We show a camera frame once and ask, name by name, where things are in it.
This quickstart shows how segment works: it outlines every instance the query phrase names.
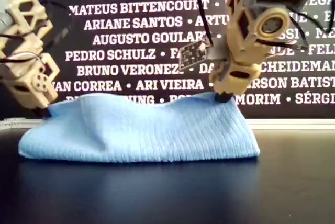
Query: blue towel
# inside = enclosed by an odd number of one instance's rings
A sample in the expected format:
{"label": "blue towel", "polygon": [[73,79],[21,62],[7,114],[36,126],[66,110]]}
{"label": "blue towel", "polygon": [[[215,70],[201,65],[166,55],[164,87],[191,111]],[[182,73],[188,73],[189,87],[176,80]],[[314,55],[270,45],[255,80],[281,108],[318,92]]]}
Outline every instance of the blue towel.
{"label": "blue towel", "polygon": [[50,106],[52,117],[19,143],[30,159],[173,162],[258,156],[255,136],[234,99],[202,93],[166,104],[89,94]]}

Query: black wire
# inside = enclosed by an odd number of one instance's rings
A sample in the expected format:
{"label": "black wire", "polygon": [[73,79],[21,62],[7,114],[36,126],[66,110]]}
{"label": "black wire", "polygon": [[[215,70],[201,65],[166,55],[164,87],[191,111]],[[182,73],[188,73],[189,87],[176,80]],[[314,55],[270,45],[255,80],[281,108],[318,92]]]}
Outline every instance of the black wire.
{"label": "black wire", "polygon": [[302,16],[302,17],[305,17],[309,21],[311,21],[316,27],[318,27],[325,34],[329,34],[329,33],[332,32],[332,28],[333,28],[333,25],[334,25],[334,18],[335,18],[335,0],[331,0],[330,8],[331,8],[330,21],[328,23],[328,28],[325,30],[323,28],[322,24],[318,20],[311,18],[309,15],[306,15],[304,13],[298,12],[298,11],[294,10],[293,8],[291,8],[291,7],[287,7],[287,9],[289,11],[294,12],[294,13]]}
{"label": "black wire", "polygon": [[209,25],[208,25],[208,22],[207,22],[207,19],[206,19],[206,14],[205,14],[205,10],[204,10],[204,6],[203,6],[203,1],[202,0],[197,0],[198,1],[198,6],[199,6],[199,12],[200,12],[200,16],[203,20],[203,23],[204,23],[204,28],[205,28],[205,31],[206,31],[206,36],[209,40],[209,43],[211,46],[213,46],[213,40],[211,38],[211,33],[210,33],[210,29],[209,29]]}
{"label": "black wire", "polygon": [[26,32],[24,34],[20,34],[20,35],[7,35],[7,34],[1,34],[0,33],[0,37],[5,37],[8,38],[10,40],[17,40],[17,39],[22,39],[23,37],[32,34],[32,33],[36,33],[40,28],[47,26],[46,24],[47,20],[43,20],[42,23],[40,23],[36,28],[34,28],[33,30]]}

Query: cable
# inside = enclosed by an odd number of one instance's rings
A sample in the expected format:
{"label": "cable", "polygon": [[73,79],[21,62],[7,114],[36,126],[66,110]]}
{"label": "cable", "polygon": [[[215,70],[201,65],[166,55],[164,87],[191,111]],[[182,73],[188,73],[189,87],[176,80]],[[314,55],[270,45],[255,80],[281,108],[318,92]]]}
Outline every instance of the cable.
{"label": "cable", "polygon": [[207,22],[207,19],[206,19],[206,14],[205,14],[204,6],[203,6],[203,1],[202,0],[197,0],[197,1],[198,1],[198,6],[199,6],[200,16],[201,16],[201,18],[203,20],[203,23],[204,23],[206,36],[209,40],[210,45],[213,46],[214,44],[213,44],[213,40],[212,40],[212,37],[211,37],[209,25],[208,25],[208,22]]}
{"label": "cable", "polygon": [[8,38],[10,40],[17,40],[17,39],[22,39],[23,37],[29,35],[29,34],[32,34],[32,33],[36,33],[38,32],[38,30],[42,27],[45,27],[47,26],[46,24],[47,20],[43,20],[42,23],[40,23],[36,28],[34,28],[33,30],[29,31],[29,32],[26,32],[24,34],[21,34],[21,35],[7,35],[7,34],[1,34],[0,33],[0,37],[5,37],[5,38]]}

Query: black backdrop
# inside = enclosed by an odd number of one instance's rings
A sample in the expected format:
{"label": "black backdrop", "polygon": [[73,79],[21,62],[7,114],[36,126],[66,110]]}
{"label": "black backdrop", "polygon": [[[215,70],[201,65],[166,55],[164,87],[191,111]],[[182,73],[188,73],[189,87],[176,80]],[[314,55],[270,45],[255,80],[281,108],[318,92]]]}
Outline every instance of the black backdrop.
{"label": "black backdrop", "polygon": [[[165,64],[165,67],[171,65],[171,69],[178,63],[177,58],[173,58],[171,50],[179,48],[189,42],[165,42],[158,43],[156,40],[159,35],[164,37],[167,32],[180,32],[182,37],[194,35],[195,31],[203,31],[201,24],[196,23],[198,17],[197,10],[175,10],[169,12],[144,12],[143,8],[138,13],[121,13],[120,3],[138,3],[138,2],[161,2],[175,1],[174,7],[180,7],[180,1],[183,0],[55,0],[63,3],[66,6],[78,5],[79,10],[85,5],[95,4],[113,4],[119,9],[116,14],[95,14],[84,15],[83,13],[75,16],[75,27],[72,32],[59,45],[51,50],[51,54],[59,65],[61,73],[56,79],[55,86],[59,90],[59,99],[66,100],[74,98],[82,94],[93,91],[85,90],[87,84],[101,84],[105,87],[109,86],[108,91],[113,94],[120,95],[147,95],[148,103],[169,102],[171,99],[176,99],[179,95],[193,95],[200,92],[210,91],[211,87],[208,83],[208,74],[202,66],[201,70],[196,68],[193,72],[183,74],[167,74],[165,75],[138,75],[139,65],[148,72],[152,71],[153,64]],[[220,18],[210,27],[214,36],[222,34],[225,30],[224,23],[227,21],[227,16],[224,14],[225,0],[205,0],[208,8],[206,15],[211,15],[211,18]],[[303,11],[309,15],[317,15],[318,19],[326,24],[329,19],[329,0],[309,0],[306,3]],[[62,28],[68,21],[69,17],[61,10],[55,10],[55,15],[52,22],[54,23],[55,31]],[[150,17],[170,17],[169,22],[175,21],[176,25],[181,27],[158,27],[154,28],[137,28],[137,22]],[[130,18],[129,28],[123,29],[104,29],[104,30],[84,30],[85,25],[92,25],[94,19],[115,19],[115,18]],[[333,118],[335,110],[332,106],[335,103],[335,93],[332,93],[334,85],[333,73],[335,70],[335,61],[333,60],[334,49],[334,33],[331,33],[328,38],[320,36],[316,28],[303,20],[301,17],[296,18],[303,29],[305,30],[307,39],[311,44],[308,52],[284,52],[282,56],[269,59],[263,64],[263,74],[258,83],[254,83],[247,93],[238,99],[241,111],[247,118]],[[296,30],[288,31],[286,39],[297,39]],[[100,35],[111,34],[131,34],[131,33],[146,33],[149,38],[148,43],[140,44],[107,44],[93,45],[96,42],[96,37]],[[111,60],[108,57],[111,55],[111,50],[116,49],[154,49],[155,59],[130,59],[130,60]],[[102,61],[73,61],[66,60],[66,55],[70,55],[73,51],[102,51],[105,58]],[[82,76],[82,70],[88,66],[105,65],[104,68],[111,68],[113,71],[118,70],[116,75],[88,75]],[[169,89],[169,86],[175,80],[194,80],[196,88],[194,90],[187,89]],[[145,80],[156,80],[151,82],[153,88],[157,89],[149,91],[137,91],[141,84],[145,84]],[[0,117],[33,117],[28,111],[23,110],[11,97],[11,95],[1,87],[1,113]]]}

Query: circuit board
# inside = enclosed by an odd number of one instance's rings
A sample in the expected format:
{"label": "circuit board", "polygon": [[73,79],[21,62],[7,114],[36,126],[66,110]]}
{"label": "circuit board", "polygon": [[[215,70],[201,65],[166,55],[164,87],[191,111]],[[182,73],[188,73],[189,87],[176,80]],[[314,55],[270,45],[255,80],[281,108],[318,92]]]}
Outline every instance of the circuit board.
{"label": "circuit board", "polygon": [[203,40],[179,49],[179,70],[187,70],[207,61],[206,44]]}

